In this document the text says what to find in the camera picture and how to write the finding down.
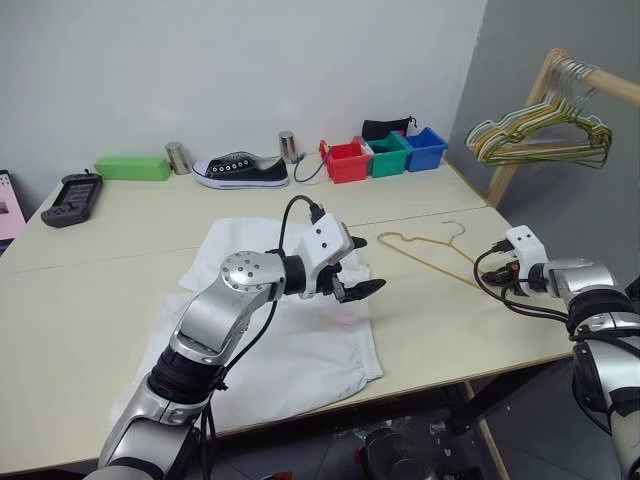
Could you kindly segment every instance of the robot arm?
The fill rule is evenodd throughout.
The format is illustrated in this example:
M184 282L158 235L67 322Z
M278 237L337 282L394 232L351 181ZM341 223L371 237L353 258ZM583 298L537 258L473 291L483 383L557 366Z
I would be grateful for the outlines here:
M332 214L310 205L313 226L293 255L240 251L223 261L216 280L184 311L169 345L114 426L92 480L182 477L199 442L195 421L212 393L226 389L228 362L258 308L296 293L301 298L333 293L342 303L385 284L369 280L345 288L339 282L340 260L366 241L352 238Z
M602 264L547 259L526 226L507 231L518 285L561 298L573 348L574 388L587 409L606 413L623 478L640 475L640 316Z

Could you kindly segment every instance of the table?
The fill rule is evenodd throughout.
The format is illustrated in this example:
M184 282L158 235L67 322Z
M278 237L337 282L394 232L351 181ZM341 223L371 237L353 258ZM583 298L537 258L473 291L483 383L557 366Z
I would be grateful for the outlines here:
M446 239L452 225L442 222L448 220L466 227L457 244L472 256L502 238L506 221L446 164L430 172L274 191L213 191L187 177L107 182L89 222L51 230L34 217L0 258L0 414L6 439L0 443L0 473L95 458L110 430L108 412L135 375L156 307L164 295L179 291L177 280L212 221L279 217L297 193L323 203L353 235L369 240L363 252L372 274L388 280L370 299L385 375L326 409L570 351L561 325L518 317L473 287L377 243L376 236L388 230ZM466 260L428 245L415 248L471 278Z

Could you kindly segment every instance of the wooden clothes rack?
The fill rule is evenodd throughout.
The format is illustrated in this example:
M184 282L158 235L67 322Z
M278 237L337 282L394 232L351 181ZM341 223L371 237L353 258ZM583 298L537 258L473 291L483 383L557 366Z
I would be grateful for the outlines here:
M561 48L554 48L547 53L536 77L536 81L533 84L533 88L531 89L531 93L529 93L525 107L542 102L547 90L547 76L549 75L551 67L559 58L568 56L569 52ZM640 107L640 85L636 83L605 72L604 70L594 70L584 77L584 81L602 92L606 92ZM487 201L494 207L498 207L500 204L517 168L517 165L502 165L498 167L493 174L491 186L487 194Z

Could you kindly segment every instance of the gold wire hanger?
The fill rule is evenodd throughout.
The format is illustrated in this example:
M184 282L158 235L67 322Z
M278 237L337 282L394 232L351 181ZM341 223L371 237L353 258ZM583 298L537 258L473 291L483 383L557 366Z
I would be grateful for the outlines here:
M474 282L467 280L466 278L463 278L459 275L456 275L455 273L449 272L448 270L445 270L443 268L438 267L437 265L434 265L433 263L429 263L426 260L423 260L422 258L414 255L413 253L410 253L406 250L403 250L400 247L397 247L395 245L393 245L392 243L384 240L387 237L400 237L402 239L402 241L410 243L410 242L415 242L415 241L421 241L421 242L429 242L429 243L434 243L436 245L442 245L445 246L447 248L451 248L453 249L458 255L463 256L464 258L466 258L467 260L469 260L469 262L471 262L471 264L475 263L475 260L473 258L471 258L469 255L467 255L466 253L464 253L462 250L460 250L458 247L456 247L453 244L453 240L456 237L459 237L460 235L463 235L467 229L465 228L464 225L462 225L461 223L458 222L454 222L453 220L448 220L446 222L442 222L444 223L453 223L455 225L458 225L462 230L458 233L453 234L451 237L449 237L449 241L448 242L443 242L441 240L434 240L432 238L427 238L427 237L411 237L411 238L406 238L403 234L399 233L399 232L384 232L381 233L380 235L378 235L378 241L380 243L382 243L383 245L389 247L392 250L395 250L396 252L404 255L405 257L409 257L413 260L415 260L416 262L420 262L423 265L426 265L429 268L433 268L434 270L437 270L440 273L444 273L445 275L449 275L450 277L455 278L456 280L460 280L461 282L466 283L469 286L472 286L474 288L477 288L478 290L480 289Z

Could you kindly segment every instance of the handheld device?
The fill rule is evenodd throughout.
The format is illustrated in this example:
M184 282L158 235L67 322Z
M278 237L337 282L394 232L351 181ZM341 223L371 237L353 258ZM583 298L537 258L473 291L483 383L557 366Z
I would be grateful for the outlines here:
M102 177L95 173L67 175L62 179L62 190L48 210L40 214L50 227L62 228L85 222L102 188Z

